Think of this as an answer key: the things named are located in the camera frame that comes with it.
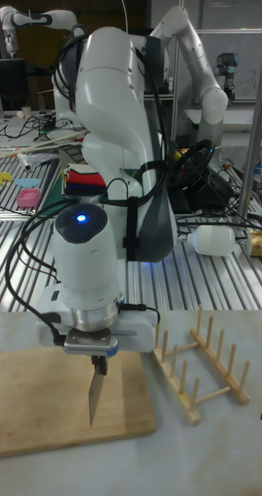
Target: electronic device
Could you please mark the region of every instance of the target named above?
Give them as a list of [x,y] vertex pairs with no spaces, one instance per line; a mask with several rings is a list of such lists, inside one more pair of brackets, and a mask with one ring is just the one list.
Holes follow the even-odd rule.
[[3,110],[19,110],[26,104],[28,86],[23,59],[0,59],[0,96]]

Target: wooden block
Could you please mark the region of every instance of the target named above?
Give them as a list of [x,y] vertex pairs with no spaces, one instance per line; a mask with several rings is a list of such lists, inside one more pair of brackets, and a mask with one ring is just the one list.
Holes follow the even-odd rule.
[[215,351],[212,348],[206,348],[206,340],[201,334],[197,334],[196,329],[190,331],[190,336],[199,344],[200,350],[205,355],[205,358],[213,366],[217,374],[222,378],[223,382],[231,387],[231,393],[235,396],[238,403],[243,406],[250,402],[250,397],[245,391],[239,391],[239,383],[235,377],[230,375],[227,377],[227,367],[221,360],[217,360]]
[[91,428],[89,356],[56,347],[0,353],[0,457],[155,432],[140,355],[120,352],[108,367]]
[[153,356],[155,357],[158,366],[164,375],[164,378],[166,379],[168,385],[170,386],[172,392],[174,393],[174,396],[178,400],[178,403],[180,404],[182,410],[186,414],[189,422],[191,423],[192,426],[198,425],[201,421],[201,416],[196,410],[196,408],[193,408],[190,410],[190,405],[191,405],[191,399],[189,398],[188,394],[186,392],[180,393],[180,388],[181,388],[181,383],[178,380],[176,376],[170,377],[171,375],[171,365],[168,362],[163,362],[162,363],[162,351],[160,348],[156,348],[153,350]]

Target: wooden cutting board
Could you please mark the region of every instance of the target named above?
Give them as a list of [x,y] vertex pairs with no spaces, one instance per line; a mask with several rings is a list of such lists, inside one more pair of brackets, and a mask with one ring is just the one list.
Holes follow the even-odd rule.
[[155,420],[138,353],[109,360],[93,426],[88,356],[60,348],[0,353],[0,457],[146,436]]

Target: wooden stick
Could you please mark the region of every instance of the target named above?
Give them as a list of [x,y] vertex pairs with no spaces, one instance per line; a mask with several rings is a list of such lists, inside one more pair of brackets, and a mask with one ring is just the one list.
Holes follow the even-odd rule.
[[170,377],[174,377],[174,369],[175,369],[175,363],[177,359],[177,354],[178,354],[178,345],[174,345],[174,351],[173,351],[173,358],[172,358],[172,364],[171,364],[171,373]]
[[243,392],[243,388],[244,388],[244,384],[245,384],[245,381],[246,381],[246,376],[247,376],[247,372],[248,372],[248,369],[249,369],[249,365],[250,365],[250,361],[249,360],[246,360],[246,363],[244,364],[244,367],[243,367],[243,375],[240,379],[240,387],[239,387],[239,393],[242,393]]
[[221,355],[221,350],[222,350],[222,345],[223,345],[223,340],[224,340],[224,330],[221,329],[220,331],[220,336],[219,336],[219,345],[217,347],[217,354],[216,354],[216,360],[219,362],[220,360],[220,355]]
[[[191,344],[187,344],[186,346],[178,346],[178,353],[180,353],[180,351],[186,351],[186,350],[189,350],[191,348],[197,348],[198,347],[198,343],[191,343]],[[166,357],[172,355],[174,352],[174,350],[169,350],[166,352]]]
[[209,317],[209,327],[208,327],[208,335],[207,335],[207,340],[206,340],[206,347],[209,348],[210,344],[210,339],[212,337],[212,324],[213,324],[213,317]]
[[158,348],[158,338],[159,338],[159,324],[156,326],[155,332],[155,347]]
[[232,373],[233,361],[234,361],[234,358],[235,358],[235,353],[236,353],[236,344],[233,344],[232,345],[232,348],[231,348],[231,353],[230,353],[230,356],[229,356],[229,364],[228,364],[228,368],[227,368],[227,377],[229,375],[231,375],[231,373]]
[[167,351],[167,331],[164,331],[161,362],[165,362],[166,361],[166,351]]
[[200,379],[198,377],[196,377],[195,383],[194,383],[194,388],[193,388],[193,393],[191,396],[190,409],[195,408],[195,403],[196,403],[196,399],[197,399],[199,385],[200,385]]
[[171,365],[169,362],[162,363],[161,358],[162,358],[162,352],[161,349],[158,347],[156,350],[153,350],[153,356],[155,360],[157,361],[157,365],[160,368],[162,374],[164,375],[164,379],[171,388],[172,392],[174,393],[174,396],[178,400],[179,405],[181,406],[183,412],[188,418],[188,421],[191,423],[192,426],[198,425],[201,421],[201,416],[196,410],[196,408],[190,408],[191,400],[184,391],[182,394],[180,394],[181,390],[181,383],[178,380],[176,376],[170,377],[171,374]]
[[220,396],[221,394],[229,393],[231,391],[230,386],[223,387],[222,389],[218,389],[213,393],[205,394],[205,396],[200,396],[200,398],[196,399],[196,404],[201,403],[201,401],[210,400],[210,398],[215,398],[216,396]]
[[197,327],[196,327],[197,334],[200,333],[201,318],[202,318],[202,305],[199,305],[198,321],[197,321]]
[[182,371],[181,371],[181,387],[180,387],[180,394],[184,393],[184,385],[185,385],[185,378],[186,378],[186,372],[187,372],[187,360],[184,360],[182,364]]
[[201,352],[205,355],[205,358],[208,362],[210,362],[214,370],[221,377],[224,384],[231,387],[231,393],[234,395],[239,405],[247,405],[250,402],[250,397],[245,391],[239,392],[240,385],[233,375],[227,377],[227,366],[221,360],[216,359],[216,353],[212,348],[205,347],[204,336],[201,334],[197,335],[196,329],[192,329],[190,331],[190,336],[197,341]]

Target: white bottle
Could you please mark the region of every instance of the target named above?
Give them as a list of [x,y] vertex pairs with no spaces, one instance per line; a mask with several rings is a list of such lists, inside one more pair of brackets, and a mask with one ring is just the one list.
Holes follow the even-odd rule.
[[199,226],[188,234],[187,242],[200,255],[227,257],[235,246],[235,233],[228,226]]

